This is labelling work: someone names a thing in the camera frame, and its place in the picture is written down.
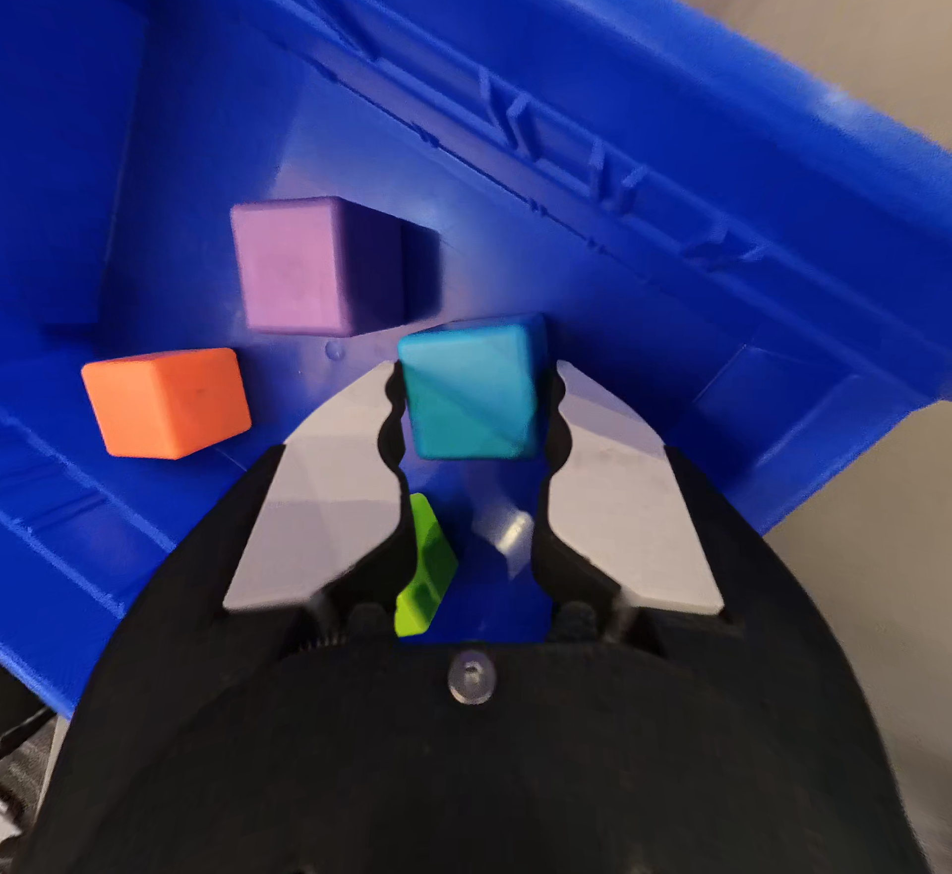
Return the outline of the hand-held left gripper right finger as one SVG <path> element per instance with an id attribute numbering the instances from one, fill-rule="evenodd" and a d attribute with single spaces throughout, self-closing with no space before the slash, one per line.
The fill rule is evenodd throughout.
<path id="1" fill-rule="evenodd" d="M 724 600 L 663 440 L 565 360 L 550 381 L 532 571 L 553 602 L 716 616 Z"/>

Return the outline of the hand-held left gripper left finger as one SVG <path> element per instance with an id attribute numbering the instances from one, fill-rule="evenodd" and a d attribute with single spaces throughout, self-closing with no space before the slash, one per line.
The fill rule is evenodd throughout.
<path id="1" fill-rule="evenodd" d="M 406 405 L 384 361 L 295 428 L 224 597 L 226 610 L 303 605 L 411 530 Z"/>

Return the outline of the teal cube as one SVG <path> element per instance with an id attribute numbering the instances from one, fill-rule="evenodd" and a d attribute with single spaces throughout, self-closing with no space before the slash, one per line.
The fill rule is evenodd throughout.
<path id="1" fill-rule="evenodd" d="M 539 390 L 550 367 L 540 313 L 411 333 L 397 353 L 420 458 L 520 461 L 539 451 Z"/>

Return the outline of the blue plastic bin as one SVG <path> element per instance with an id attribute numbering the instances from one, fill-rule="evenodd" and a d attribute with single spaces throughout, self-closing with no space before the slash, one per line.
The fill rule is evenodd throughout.
<path id="1" fill-rule="evenodd" d="M 407 320 L 245 319 L 231 209 L 403 222 Z M 418 328 L 540 313 L 765 533 L 950 398 L 950 154 L 679 0 L 2 0 L 2 668 L 71 716 L 160 561 Z M 113 457 L 81 369 L 235 351 Z"/>

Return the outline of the green cube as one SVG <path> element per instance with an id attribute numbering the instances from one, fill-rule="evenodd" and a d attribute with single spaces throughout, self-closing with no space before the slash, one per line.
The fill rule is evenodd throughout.
<path id="1" fill-rule="evenodd" d="M 421 492 L 411 494 L 416 540 L 416 568 L 398 594 L 394 617 L 397 637 L 422 635 L 429 629 L 458 569 L 457 557 L 433 508 Z"/>

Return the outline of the orange cube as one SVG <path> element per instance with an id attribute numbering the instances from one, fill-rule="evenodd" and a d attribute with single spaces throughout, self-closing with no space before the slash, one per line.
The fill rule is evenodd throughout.
<path id="1" fill-rule="evenodd" d="M 252 425 L 230 348 L 94 361 L 83 366 L 81 377 L 113 457 L 179 460 Z"/>

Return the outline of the purple cube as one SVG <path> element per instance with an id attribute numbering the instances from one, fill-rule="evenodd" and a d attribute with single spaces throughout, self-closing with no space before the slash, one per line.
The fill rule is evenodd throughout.
<path id="1" fill-rule="evenodd" d="M 353 337 L 407 320 L 403 222 L 336 196 L 231 209 L 247 325 Z"/>

